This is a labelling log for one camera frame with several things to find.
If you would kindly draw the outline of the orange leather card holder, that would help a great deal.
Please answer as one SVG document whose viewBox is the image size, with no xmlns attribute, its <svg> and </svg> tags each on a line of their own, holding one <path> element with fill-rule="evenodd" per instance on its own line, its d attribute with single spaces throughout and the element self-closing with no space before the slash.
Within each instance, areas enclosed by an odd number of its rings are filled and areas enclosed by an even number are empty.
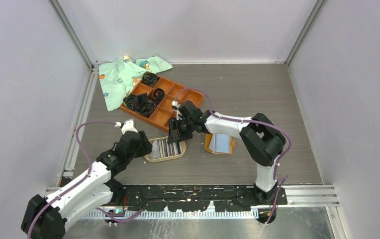
<svg viewBox="0 0 380 239">
<path fill-rule="evenodd" d="M 225 134 L 206 134 L 204 149 L 212 154 L 232 155 L 236 142 Z"/>
</svg>

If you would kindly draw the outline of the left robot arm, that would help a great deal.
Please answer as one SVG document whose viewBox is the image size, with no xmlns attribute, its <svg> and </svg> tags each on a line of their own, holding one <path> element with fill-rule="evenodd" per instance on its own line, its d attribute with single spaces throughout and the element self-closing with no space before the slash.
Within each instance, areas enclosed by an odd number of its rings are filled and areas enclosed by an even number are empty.
<svg viewBox="0 0 380 239">
<path fill-rule="evenodd" d="M 121 204 L 125 192 L 115 176 L 133 159 L 151 151 L 144 131 L 125 132 L 79 177 L 46 197 L 32 197 L 20 228 L 29 239 L 61 239 L 73 224 L 97 207 Z"/>
</svg>

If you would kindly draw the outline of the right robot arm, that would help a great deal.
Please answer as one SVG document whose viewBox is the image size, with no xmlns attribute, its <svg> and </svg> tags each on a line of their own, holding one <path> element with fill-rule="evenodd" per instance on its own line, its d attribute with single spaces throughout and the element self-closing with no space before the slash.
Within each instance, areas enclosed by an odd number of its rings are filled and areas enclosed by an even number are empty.
<svg viewBox="0 0 380 239">
<path fill-rule="evenodd" d="M 239 118 L 209 110 L 202 112 L 189 100 L 181 105 L 173 101 L 172 109 L 177 116 L 168 120 L 169 143 L 189 140 L 194 132 L 224 134 L 242 140 L 257 165 L 256 200 L 266 205 L 274 199 L 277 163 L 285 152 L 286 139 L 264 114 Z"/>
</svg>

